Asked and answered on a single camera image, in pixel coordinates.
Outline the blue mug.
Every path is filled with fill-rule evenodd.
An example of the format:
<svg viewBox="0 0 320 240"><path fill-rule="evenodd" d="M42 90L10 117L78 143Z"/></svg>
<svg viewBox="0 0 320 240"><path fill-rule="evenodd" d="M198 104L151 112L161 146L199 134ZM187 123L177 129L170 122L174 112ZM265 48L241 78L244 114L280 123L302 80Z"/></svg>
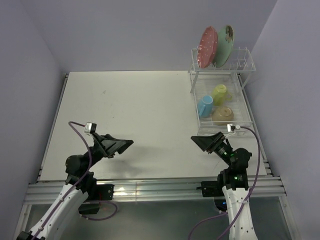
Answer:
<svg viewBox="0 0 320 240"><path fill-rule="evenodd" d="M211 115L214 100L210 95L203 96L197 104L199 118L207 118Z"/></svg>

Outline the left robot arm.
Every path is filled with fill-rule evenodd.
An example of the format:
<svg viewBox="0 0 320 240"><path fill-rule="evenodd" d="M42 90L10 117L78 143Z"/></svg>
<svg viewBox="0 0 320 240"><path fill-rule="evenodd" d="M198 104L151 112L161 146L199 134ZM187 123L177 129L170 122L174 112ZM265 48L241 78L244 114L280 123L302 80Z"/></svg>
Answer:
<svg viewBox="0 0 320 240"><path fill-rule="evenodd" d="M87 152L69 156L65 161L67 178L55 201L43 217L28 231L21 231L18 240L58 240L72 217L85 202L95 202L98 193L97 179L90 168L103 158L122 154L133 140L116 139L110 134L92 133L93 146L84 144Z"/></svg>

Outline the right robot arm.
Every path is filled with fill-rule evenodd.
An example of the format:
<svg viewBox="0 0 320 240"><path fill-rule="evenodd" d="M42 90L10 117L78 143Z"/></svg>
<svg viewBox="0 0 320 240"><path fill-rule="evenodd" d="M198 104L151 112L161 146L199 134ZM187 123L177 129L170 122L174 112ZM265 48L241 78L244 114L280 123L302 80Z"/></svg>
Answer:
<svg viewBox="0 0 320 240"><path fill-rule="evenodd" d="M192 136L191 140L203 152L215 153L228 166L219 173L216 181L203 181L200 187L203 196L206 195L205 189L208 189L212 197L225 198L226 210L220 215L228 216L229 225L217 239L228 235L230 240L256 240L258 237L252 221L250 196L259 173L256 173L252 187L249 187L247 175L253 154L243 147L233 149L222 132L211 136Z"/></svg>

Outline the green floral plate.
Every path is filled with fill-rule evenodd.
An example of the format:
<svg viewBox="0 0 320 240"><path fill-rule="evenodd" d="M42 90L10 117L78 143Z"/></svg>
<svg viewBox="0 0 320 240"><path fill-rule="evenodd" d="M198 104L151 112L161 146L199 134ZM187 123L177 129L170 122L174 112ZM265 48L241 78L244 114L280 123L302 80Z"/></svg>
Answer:
<svg viewBox="0 0 320 240"><path fill-rule="evenodd" d="M234 45L235 33L231 25L227 24L218 32L217 50L212 61L216 68L221 68L228 60Z"/></svg>

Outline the beige bowl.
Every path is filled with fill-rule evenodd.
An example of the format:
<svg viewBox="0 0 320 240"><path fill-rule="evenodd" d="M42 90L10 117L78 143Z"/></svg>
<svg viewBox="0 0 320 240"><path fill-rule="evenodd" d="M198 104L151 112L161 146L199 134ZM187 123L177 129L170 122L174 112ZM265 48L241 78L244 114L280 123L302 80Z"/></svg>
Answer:
<svg viewBox="0 0 320 240"><path fill-rule="evenodd" d="M219 106L213 111L211 119L218 126L226 126L233 122L234 112L228 106Z"/></svg>

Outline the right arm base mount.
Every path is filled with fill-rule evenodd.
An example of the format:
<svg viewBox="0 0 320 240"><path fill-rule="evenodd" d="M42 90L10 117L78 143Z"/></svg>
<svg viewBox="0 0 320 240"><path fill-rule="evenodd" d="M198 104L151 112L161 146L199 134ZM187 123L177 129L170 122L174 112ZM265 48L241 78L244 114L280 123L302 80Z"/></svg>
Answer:
<svg viewBox="0 0 320 240"><path fill-rule="evenodd" d="M237 213L241 205L248 202L250 195L248 181L238 175L229 179L202 181L197 189L201 190L204 198L223 198L214 201L217 209L222 212L231 210Z"/></svg>

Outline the yellow mug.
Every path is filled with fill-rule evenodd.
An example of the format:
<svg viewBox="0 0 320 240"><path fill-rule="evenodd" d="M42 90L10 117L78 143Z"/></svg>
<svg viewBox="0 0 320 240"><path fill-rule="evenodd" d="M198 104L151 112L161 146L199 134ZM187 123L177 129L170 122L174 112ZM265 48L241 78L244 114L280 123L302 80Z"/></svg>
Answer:
<svg viewBox="0 0 320 240"><path fill-rule="evenodd" d="M211 93L211 97L213 98L213 104L215 106L222 106L225 102L231 101L233 98L224 84L216 85Z"/></svg>

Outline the pink polka dot plate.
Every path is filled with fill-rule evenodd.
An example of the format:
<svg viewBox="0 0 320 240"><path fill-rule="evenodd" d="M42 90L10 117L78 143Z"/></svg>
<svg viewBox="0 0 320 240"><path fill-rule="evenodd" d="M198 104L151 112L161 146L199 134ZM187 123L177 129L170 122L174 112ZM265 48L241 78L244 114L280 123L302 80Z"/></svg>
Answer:
<svg viewBox="0 0 320 240"><path fill-rule="evenodd" d="M218 48L218 33L213 26L208 26L200 39L197 50L199 68L207 68L215 58Z"/></svg>

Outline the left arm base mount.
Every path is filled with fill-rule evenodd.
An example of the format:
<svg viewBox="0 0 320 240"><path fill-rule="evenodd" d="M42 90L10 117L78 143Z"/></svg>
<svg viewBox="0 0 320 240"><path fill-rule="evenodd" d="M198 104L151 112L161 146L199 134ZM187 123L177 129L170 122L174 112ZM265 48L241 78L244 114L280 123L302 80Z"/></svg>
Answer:
<svg viewBox="0 0 320 240"><path fill-rule="evenodd" d="M111 201L114 194L113 184L98 184L93 192L89 194L88 199L79 208L81 215L95 215L100 210L101 201Z"/></svg>

